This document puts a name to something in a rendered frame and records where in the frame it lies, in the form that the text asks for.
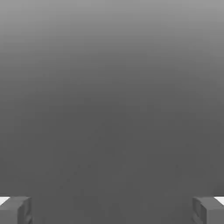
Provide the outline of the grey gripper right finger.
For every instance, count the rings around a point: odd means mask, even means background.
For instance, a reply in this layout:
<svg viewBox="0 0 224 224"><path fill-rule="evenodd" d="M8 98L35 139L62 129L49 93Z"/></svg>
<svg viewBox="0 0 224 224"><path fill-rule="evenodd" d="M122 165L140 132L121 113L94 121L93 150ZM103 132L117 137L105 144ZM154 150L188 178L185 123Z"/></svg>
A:
<svg viewBox="0 0 224 224"><path fill-rule="evenodd" d="M224 224L224 196L193 197L192 224Z"/></svg>

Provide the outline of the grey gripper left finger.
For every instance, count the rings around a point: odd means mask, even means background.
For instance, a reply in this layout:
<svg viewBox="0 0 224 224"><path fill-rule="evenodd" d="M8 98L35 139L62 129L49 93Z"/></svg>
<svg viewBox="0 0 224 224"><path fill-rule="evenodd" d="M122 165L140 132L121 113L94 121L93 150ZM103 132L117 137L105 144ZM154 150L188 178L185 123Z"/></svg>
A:
<svg viewBox="0 0 224 224"><path fill-rule="evenodd" d="M33 224L32 198L0 196L0 224Z"/></svg>

